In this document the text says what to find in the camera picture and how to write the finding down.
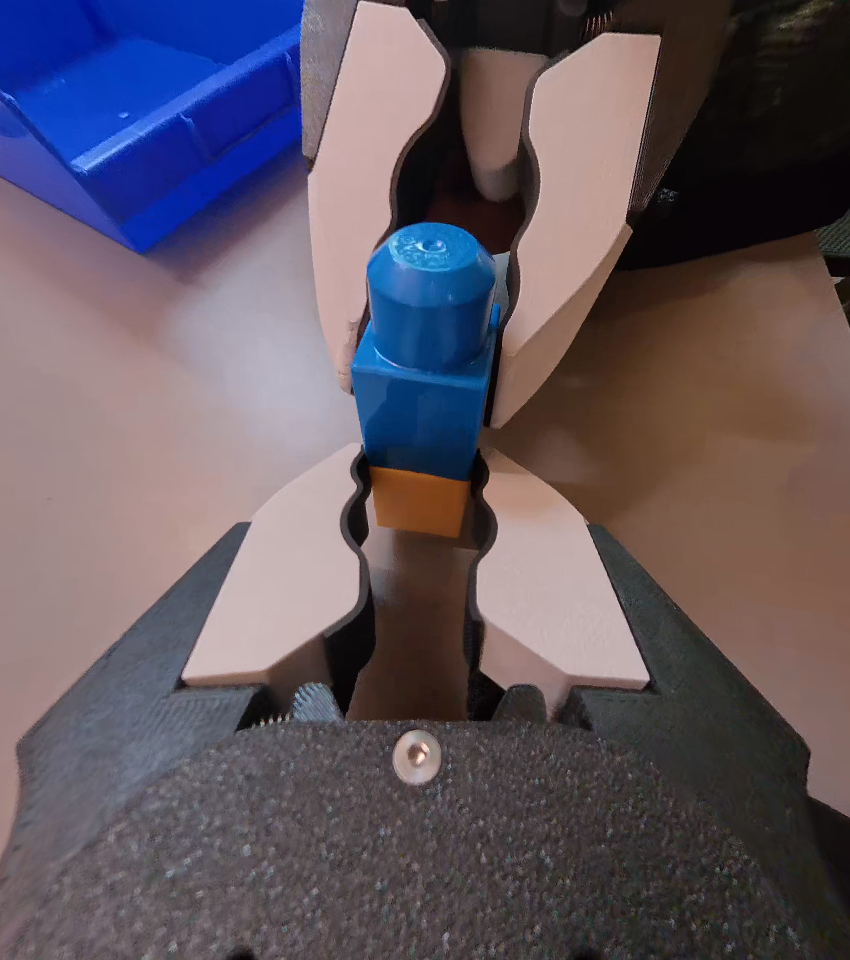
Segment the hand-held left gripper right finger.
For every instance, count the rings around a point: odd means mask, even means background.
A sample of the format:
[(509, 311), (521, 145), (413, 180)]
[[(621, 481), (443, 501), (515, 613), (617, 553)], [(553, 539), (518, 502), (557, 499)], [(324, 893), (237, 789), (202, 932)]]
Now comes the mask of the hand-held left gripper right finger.
[(532, 687), (547, 720), (574, 688), (642, 691), (649, 672), (584, 516), (492, 448), (471, 478), (478, 553), (468, 571), (467, 715), (490, 719), (504, 691)]

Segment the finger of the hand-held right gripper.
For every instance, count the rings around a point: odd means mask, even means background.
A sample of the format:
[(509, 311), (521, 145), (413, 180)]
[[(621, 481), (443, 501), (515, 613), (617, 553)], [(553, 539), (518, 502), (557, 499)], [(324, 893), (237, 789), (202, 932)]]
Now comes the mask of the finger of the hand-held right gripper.
[(490, 426), (503, 427), (569, 350), (616, 265), (661, 39), (607, 32), (546, 68), (523, 144), (532, 203), (513, 245)]
[(314, 286), (335, 377), (348, 394), (368, 306), (366, 265), (394, 232), (399, 174), (449, 81), (446, 50), (405, 4), (308, 2)]

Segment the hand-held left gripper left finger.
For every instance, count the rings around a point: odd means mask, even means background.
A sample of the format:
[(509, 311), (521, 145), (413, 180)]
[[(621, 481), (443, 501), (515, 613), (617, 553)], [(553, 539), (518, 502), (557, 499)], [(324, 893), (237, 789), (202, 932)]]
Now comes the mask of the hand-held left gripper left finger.
[(373, 654), (368, 485), (363, 449), (348, 443), (253, 515), (184, 667), (187, 687), (265, 687), (284, 713), (319, 683), (348, 712)]

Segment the yellow mega block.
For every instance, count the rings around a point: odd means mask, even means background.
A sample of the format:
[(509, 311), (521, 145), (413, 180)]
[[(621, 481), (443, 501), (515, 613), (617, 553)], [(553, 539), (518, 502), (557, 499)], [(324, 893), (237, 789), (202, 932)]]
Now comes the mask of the yellow mega block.
[(379, 527), (459, 537), (470, 495), (468, 480), (376, 465), (369, 473)]

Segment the blue mega block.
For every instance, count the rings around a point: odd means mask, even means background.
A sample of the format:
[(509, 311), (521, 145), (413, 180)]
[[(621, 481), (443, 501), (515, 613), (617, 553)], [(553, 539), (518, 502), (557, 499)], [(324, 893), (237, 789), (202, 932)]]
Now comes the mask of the blue mega block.
[(400, 228), (366, 270), (370, 319), (351, 364), (371, 466), (454, 481), (475, 459), (500, 308), (495, 263), (463, 228)]

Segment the blue plastic bin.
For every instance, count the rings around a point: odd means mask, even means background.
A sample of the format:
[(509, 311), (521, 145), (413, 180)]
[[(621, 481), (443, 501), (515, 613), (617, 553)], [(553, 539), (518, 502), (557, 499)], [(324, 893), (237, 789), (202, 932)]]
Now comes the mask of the blue plastic bin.
[(300, 143), (302, 1), (0, 1), (0, 178), (144, 252)]

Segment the person's right forearm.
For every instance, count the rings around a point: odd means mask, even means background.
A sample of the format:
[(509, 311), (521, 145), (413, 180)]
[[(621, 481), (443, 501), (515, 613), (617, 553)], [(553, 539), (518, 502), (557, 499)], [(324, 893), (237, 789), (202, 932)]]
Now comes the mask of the person's right forearm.
[(647, 266), (805, 234), (850, 208), (850, 1), (732, 4), (655, 206)]

